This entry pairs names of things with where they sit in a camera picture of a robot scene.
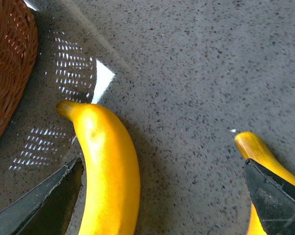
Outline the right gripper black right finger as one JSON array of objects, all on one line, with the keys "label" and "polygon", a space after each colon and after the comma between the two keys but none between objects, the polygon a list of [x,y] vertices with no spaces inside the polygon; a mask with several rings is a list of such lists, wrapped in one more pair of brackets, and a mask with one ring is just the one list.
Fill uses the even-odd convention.
[{"label": "right gripper black right finger", "polygon": [[295,235],[295,186],[253,159],[244,166],[251,198],[248,235]]}]

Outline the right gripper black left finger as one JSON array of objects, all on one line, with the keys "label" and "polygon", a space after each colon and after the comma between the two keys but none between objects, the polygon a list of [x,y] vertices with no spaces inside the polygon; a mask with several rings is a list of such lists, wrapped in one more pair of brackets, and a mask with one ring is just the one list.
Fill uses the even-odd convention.
[{"label": "right gripper black left finger", "polygon": [[64,235],[84,171],[75,157],[16,202],[0,211],[0,235]]}]

